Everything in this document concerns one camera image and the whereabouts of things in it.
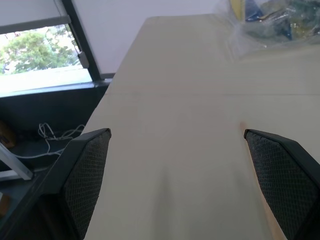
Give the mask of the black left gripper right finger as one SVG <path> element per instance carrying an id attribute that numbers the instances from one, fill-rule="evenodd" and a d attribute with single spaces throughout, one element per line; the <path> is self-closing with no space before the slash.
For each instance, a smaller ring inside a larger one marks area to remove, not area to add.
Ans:
<path id="1" fill-rule="evenodd" d="M 320 238 L 320 164 L 296 141 L 246 129 L 259 187 L 288 240 Z"/>

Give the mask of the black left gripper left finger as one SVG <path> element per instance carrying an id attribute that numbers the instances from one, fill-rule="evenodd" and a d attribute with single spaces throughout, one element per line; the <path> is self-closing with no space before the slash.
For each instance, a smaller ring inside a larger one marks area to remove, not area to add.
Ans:
<path id="1" fill-rule="evenodd" d="M 91 131 L 71 140 L 46 175 L 45 217 L 55 240 L 85 238 L 99 198 L 111 131 Z"/>

